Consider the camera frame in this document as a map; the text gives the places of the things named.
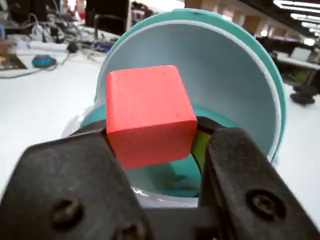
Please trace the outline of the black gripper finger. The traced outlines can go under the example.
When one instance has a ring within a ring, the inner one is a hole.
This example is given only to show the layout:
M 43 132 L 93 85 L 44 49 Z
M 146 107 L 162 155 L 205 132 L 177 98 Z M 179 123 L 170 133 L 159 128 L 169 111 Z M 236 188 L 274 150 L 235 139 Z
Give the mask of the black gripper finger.
M 30 146 L 0 203 L 3 240 L 151 240 L 102 120 Z
M 245 130 L 197 118 L 191 154 L 198 206 L 214 208 L 218 240 L 317 240 L 320 233 Z

